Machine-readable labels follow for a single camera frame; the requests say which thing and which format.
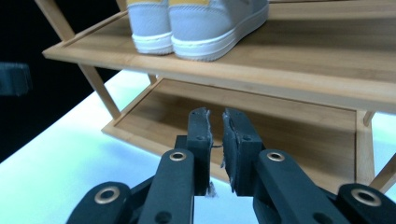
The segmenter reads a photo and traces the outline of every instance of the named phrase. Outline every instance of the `dark wall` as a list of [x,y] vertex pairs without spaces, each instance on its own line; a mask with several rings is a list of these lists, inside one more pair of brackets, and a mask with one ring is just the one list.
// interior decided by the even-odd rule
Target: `dark wall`
[[[58,0],[75,32],[118,11],[116,1]],[[2,1],[0,62],[27,63],[33,90],[0,96],[0,161],[23,147],[92,92],[78,66],[43,57],[60,41],[35,1]],[[99,70],[104,81],[116,71]]]

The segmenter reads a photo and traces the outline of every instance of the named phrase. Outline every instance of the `sneaker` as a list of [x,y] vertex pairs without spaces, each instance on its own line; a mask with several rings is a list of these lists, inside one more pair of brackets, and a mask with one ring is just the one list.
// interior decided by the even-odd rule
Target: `sneaker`
[[268,0],[169,0],[172,44],[183,59],[214,61],[268,18]]
[[132,40],[139,53],[172,53],[168,0],[127,0]]

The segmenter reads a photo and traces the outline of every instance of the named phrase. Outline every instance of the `wooden shoe rack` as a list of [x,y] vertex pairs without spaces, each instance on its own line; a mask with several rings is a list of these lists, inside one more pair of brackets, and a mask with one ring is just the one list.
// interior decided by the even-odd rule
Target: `wooden shoe rack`
[[[186,134],[189,111],[205,106],[219,144],[221,112],[234,107],[319,186],[374,180],[371,118],[396,113],[393,0],[272,3],[267,23],[213,63],[138,54],[124,1],[79,34],[53,0],[35,1],[62,39],[45,57],[80,66],[112,115],[105,133],[161,155]],[[151,85],[119,111],[94,67],[144,71]],[[227,181],[221,160],[213,149],[212,175]],[[387,167],[372,183],[382,191],[395,179],[395,161]]]

